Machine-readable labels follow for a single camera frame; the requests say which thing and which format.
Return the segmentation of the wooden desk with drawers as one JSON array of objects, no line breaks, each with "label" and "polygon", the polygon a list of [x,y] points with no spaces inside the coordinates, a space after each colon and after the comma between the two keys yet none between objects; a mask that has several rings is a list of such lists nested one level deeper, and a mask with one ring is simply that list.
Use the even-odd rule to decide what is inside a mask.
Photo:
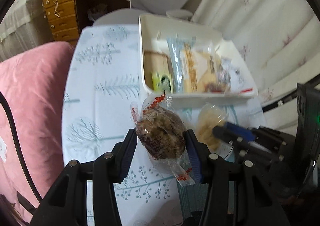
[{"label": "wooden desk with drawers", "polygon": [[100,16],[129,7],[127,0],[43,0],[42,4],[53,39],[72,45],[81,31],[93,24],[90,13]]}]

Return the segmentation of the clear bag yellow crackers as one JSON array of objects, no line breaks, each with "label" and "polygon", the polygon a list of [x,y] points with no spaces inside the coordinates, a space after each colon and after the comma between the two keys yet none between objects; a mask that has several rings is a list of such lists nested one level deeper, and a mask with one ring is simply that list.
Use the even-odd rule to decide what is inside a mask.
[{"label": "clear bag yellow crackers", "polygon": [[213,135],[213,128],[223,126],[226,121],[227,114],[225,111],[214,105],[204,105],[199,113],[196,125],[195,134],[198,141],[206,144],[210,151],[216,151],[221,145],[221,140]]}]

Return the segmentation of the leaf pattern tablecloth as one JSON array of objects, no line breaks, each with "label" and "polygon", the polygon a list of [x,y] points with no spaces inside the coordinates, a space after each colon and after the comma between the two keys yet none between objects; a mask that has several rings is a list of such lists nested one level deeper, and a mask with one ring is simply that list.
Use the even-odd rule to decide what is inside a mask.
[{"label": "leaf pattern tablecloth", "polygon": [[[82,30],[69,69],[62,118],[65,162],[93,161],[124,139],[134,123],[130,106],[147,97],[136,24]],[[176,179],[157,171],[137,145],[129,175],[115,186],[123,225],[181,225]]]}]

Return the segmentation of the green yellow snack packet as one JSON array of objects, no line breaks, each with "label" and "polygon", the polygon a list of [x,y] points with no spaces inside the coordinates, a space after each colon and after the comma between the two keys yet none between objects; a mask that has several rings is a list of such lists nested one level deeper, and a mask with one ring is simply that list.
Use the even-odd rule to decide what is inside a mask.
[{"label": "green yellow snack packet", "polygon": [[172,78],[168,72],[153,72],[152,73],[153,90],[160,92],[172,92]]}]

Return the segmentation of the yellow mountain snack packet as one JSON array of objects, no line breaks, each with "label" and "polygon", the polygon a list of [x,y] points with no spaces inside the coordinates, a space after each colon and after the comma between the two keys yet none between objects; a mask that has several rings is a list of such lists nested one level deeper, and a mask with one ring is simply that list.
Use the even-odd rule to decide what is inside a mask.
[{"label": "yellow mountain snack packet", "polygon": [[185,93],[210,92],[210,86],[217,82],[213,57],[208,52],[183,50],[185,67]]}]

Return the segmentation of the light blue snack packet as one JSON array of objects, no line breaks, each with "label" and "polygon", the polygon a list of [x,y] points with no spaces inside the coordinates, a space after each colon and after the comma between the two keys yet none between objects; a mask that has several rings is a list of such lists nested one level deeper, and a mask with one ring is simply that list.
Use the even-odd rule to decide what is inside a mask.
[{"label": "light blue snack packet", "polygon": [[185,92],[184,41],[178,38],[167,38],[169,56],[173,71],[174,92]]}]

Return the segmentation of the pink quilt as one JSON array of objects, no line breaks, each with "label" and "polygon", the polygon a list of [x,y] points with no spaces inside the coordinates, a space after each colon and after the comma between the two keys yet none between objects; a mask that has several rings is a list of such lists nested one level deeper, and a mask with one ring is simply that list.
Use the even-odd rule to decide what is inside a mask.
[{"label": "pink quilt", "polygon": [[[64,167],[62,106],[73,52],[67,42],[50,42],[1,63],[1,93],[12,111],[25,163],[41,196]],[[23,225],[32,216],[20,205],[18,195],[39,205],[18,160],[7,116],[1,112],[1,208]]]}]

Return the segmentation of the lace covered cabinet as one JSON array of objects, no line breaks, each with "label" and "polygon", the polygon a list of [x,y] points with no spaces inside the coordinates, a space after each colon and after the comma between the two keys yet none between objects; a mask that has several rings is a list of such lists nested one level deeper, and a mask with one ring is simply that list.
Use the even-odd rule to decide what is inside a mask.
[{"label": "lace covered cabinet", "polygon": [[1,61],[54,40],[42,2],[14,1],[1,22]]}]

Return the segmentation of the white plastic storage bin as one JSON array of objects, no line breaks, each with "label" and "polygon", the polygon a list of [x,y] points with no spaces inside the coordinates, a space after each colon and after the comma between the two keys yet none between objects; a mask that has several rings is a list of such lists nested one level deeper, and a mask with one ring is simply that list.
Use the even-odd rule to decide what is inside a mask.
[{"label": "white plastic storage bin", "polygon": [[139,17],[140,69],[146,93],[165,90],[177,102],[258,95],[254,79],[234,43],[203,25],[164,16]]}]

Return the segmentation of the white red snack bag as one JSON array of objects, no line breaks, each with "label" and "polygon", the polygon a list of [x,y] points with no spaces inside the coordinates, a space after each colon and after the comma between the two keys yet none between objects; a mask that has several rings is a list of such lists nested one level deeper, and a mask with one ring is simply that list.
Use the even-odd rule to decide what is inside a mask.
[{"label": "white red snack bag", "polygon": [[239,67],[232,64],[231,59],[222,57],[217,66],[217,79],[225,86],[224,92],[231,94],[244,94],[253,91],[253,87],[247,84]]}]

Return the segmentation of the white floral curtain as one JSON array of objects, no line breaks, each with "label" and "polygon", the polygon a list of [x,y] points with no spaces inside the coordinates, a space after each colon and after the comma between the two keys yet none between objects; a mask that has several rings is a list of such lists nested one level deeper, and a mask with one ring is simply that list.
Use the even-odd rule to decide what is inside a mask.
[{"label": "white floral curtain", "polygon": [[319,19],[306,0],[195,0],[192,21],[235,44],[258,88],[268,127],[295,134],[297,102],[281,98],[319,74]]}]

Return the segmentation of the brown pastry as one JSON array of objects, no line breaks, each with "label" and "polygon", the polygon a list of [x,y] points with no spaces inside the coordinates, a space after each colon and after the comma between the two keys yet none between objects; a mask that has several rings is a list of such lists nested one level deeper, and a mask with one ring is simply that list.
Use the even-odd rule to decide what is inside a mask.
[{"label": "brown pastry", "polygon": [[141,109],[133,102],[131,115],[135,131],[154,167],[171,174],[181,187],[195,184],[183,133],[187,128],[171,107],[172,97],[166,91],[147,96]]}]

